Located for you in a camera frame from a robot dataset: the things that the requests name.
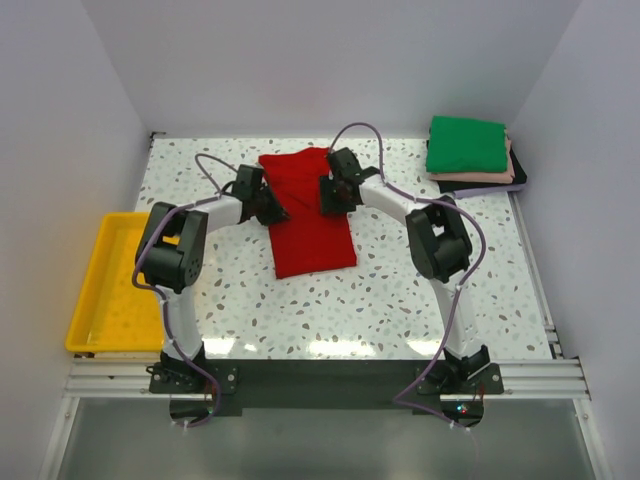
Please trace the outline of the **red t shirt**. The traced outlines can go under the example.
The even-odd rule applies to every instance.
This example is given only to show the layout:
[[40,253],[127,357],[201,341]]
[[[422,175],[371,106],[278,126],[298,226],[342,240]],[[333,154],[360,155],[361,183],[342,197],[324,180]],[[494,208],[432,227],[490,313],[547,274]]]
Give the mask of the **red t shirt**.
[[327,154],[327,148],[309,147],[259,157],[269,186],[289,214],[269,227],[278,279],[357,265],[347,217],[321,213],[319,180],[329,174]]

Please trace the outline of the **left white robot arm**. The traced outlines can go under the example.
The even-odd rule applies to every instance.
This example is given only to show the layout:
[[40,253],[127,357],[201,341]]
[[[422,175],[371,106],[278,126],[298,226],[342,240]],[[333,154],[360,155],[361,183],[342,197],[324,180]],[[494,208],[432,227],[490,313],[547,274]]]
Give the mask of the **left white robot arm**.
[[208,374],[193,290],[204,267],[207,236],[252,218],[271,226],[289,215],[265,170],[250,165],[239,166],[235,179],[210,198],[186,205],[157,202],[149,213],[132,284],[158,299],[164,331],[160,364],[185,392],[200,390]]

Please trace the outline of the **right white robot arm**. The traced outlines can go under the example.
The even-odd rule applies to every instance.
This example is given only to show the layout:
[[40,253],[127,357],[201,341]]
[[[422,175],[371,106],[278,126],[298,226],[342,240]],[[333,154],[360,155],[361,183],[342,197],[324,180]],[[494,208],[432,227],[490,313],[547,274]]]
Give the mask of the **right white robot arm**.
[[363,168],[347,148],[329,152],[327,160],[329,174],[319,180],[321,213],[350,213],[366,206],[406,228],[412,263],[430,282],[445,327],[435,363],[422,376],[469,392],[490,364],[465,290],[486,254],[484,233],[451,197],[413,197],[386,182],[380,169]]

